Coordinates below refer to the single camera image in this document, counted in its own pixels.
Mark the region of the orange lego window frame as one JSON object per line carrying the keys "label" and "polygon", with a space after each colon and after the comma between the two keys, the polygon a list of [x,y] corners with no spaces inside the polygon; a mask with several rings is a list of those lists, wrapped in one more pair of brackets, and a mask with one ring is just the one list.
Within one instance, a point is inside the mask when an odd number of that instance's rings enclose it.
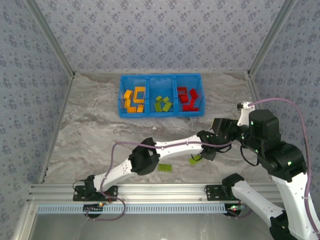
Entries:
{"label": "orange lego window frame", "polygon": [[[138,98],[139,93],[143,93],[142,98]],[[146,93],[145,86],[136,86],[134,88],[133,102],[135,104],[144,104],[145,103],[145,93]]]}

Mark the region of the small LED circuit board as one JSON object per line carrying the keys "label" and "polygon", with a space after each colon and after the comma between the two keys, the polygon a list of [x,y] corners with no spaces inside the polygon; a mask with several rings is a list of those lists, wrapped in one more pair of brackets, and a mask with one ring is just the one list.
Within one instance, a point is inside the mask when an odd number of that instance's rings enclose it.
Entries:
{"label": "small LED circuit board", "polygon": [[226,213],[224,215],[228,217],[238,217],[241,214],[241,211],[245,208],[241,204],[232,204],[232,203],[225,203],[225,210]]}
{"label": "small LED circuit board", "polygon": [[82,207],[83,213],[88,217],[95,219],[99,217],[103,212],[104,206],[99,203],[85,204]]}

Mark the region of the aluminium extrusion rail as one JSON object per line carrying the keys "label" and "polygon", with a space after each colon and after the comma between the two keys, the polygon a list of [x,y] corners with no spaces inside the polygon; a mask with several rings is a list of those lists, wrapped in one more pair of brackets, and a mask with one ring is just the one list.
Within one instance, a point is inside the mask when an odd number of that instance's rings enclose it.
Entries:
{"label": "aluminium extrusion rail", "polygon": [[[126,203],[206,202],[204,183],[123,183],[118,197]],[[26,199],[37,203],[70,203],[74,190],[70,183],[33,184]]]}

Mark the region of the aluminium frame post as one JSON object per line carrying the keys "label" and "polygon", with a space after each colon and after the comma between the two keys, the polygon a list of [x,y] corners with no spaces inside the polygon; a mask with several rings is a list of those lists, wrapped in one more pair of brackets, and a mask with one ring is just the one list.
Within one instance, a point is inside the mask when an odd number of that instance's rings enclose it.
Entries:
{"label": "aluminium frame post", "polygon": [[48,44],[50,45],[52,51],[54,52],[55,56],[59,60],[60,64],[62,65],[64,71],[69,77],[74,76],[74,71],[63,52],[62,48],[60,47],[60,44],[55,37],[53,31],[51,30],[49,24],[47,23],[47,20],[45,18],[45,15],[42,13],[38,3],[36,0],[24,0],[26,6],[28,7],[29,11],[31,12],[34,20],[38,24],[39,28],[41,29],[44,37],[46,38]]}
{"label": "aluminium frame post", "polygon": [[252,78],[259,67],[261,66],[263,60],[265,59],[267,53],[269,52],[272,44],[276,40],[278,34],[280,33],[282,27],[286,23],[290,13],[292,12],[294,6],[298,0],[284,0],[278,13],[276,14],[270,29],[268,30],[263,42],[257,51],[250,68],[248,69],[248,75]]}

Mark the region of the aluminium lower frame beam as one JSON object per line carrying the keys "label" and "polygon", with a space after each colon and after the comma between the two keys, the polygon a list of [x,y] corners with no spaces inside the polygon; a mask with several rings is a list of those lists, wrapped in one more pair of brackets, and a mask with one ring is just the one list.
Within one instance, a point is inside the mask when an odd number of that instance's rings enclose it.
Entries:
{"label": "aluminium lower frame beam", "polygon": [[20,214],[12,240],[29,240],[37,215],[37,203],[27,203]]}

